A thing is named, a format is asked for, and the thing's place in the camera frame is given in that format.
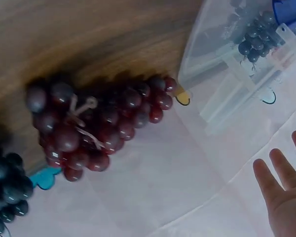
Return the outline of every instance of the palm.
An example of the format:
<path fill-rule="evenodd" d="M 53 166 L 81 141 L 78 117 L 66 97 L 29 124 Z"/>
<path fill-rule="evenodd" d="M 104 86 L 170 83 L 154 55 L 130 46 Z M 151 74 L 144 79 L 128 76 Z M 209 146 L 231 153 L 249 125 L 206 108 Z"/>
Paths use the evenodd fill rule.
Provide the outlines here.
<path fill-rule="evenodd" d="M 296 132 L 292 134 L 296 145 Z M 264 196 L 270 225 L 276 237 L 296 237 L 296 171 L 279 149 L 270 152 L 272 164 L 284 189 L 263 160 L 254 162 L 254 171 Z"/>

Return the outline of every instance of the plastic box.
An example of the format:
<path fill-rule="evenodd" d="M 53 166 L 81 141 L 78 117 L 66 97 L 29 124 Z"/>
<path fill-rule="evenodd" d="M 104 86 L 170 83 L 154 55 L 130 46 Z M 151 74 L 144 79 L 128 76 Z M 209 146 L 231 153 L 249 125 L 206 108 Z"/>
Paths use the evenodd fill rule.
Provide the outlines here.
<path fill-rule="evenodd" d="M 293 33 L 285 23 L 274 29 L 282 40 L 265 58 L 253 64 L 239 53 L 238 44 L 248 26 L 263 12 L 273 12 L 272 1 L 266 2 L 203 3 L 185 49 L 179 83 L 191 94 L 207 134 L 224 129 L 252 99 L 274 103 L 272 83 L 296 59 L 296 31 Z"/>

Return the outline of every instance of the blue object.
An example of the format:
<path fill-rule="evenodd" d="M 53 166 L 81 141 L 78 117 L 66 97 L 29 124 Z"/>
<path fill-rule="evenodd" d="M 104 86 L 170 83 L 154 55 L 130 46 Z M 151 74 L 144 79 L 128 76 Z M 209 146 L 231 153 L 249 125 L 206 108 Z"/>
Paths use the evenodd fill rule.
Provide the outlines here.
<path fill-rule="evenodd" d="M 33 187 L 39 186 L 43 190 L 51 189 L 55 184 L 55 175 L 61 173 L 61 168 L 45 168 L 30 177 Z"/>
<path fill-rule="evenodd" d="M 272 4 L 277 23 L 296 29 L 296 0 L 273 0 Z"/>

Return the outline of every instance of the grape bunch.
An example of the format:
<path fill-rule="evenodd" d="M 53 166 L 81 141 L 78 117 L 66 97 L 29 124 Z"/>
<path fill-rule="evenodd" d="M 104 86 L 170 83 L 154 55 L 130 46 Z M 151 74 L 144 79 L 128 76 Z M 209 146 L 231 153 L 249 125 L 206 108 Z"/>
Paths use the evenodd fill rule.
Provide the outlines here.
<path fill-rule="evenodd" d="M 78 92 L 64 81 L 30 86 L 26 103 L 39 131 L 39 144 L 49 166 L 60 167 L 71 182 L 82 177 L 84 167 L 105 171 L 109 155 L 132 140 L 136 129 L 159 123 L 172 107 L 177 83 L 154 75 L 96 93 Z"/>
<path fill-rule="evenodd" d="M 29 211 L 26 201 L 33 194 L 33 184 L 25 176 L 22 158 L 16 153 L 5 157 L 0 148 L 0 235 L 4 223 L 11 223 L 15 216 L 24 216 Z"/>
<path fill-rule="evenodd" d="M 271 49 L 283 44 L 276 29 L 273 12 L 264 11 L 247 27 L 244 40 L 238 45 L 239 52 L 251 63 L 256 63 L 260 57 L 266 57 Z"/>

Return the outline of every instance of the wooden table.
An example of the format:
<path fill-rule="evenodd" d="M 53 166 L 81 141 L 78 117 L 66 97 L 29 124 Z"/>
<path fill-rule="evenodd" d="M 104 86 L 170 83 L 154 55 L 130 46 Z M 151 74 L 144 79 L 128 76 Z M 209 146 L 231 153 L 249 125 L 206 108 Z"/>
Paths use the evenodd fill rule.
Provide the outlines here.
<path fill-rule="evenodd" d="M 0 125 L 32 173 L 45 165 L 24 85 L 57 70 L 78 86 L 125 70 L 177 75 L 200 0 L 0 0 Z"/>

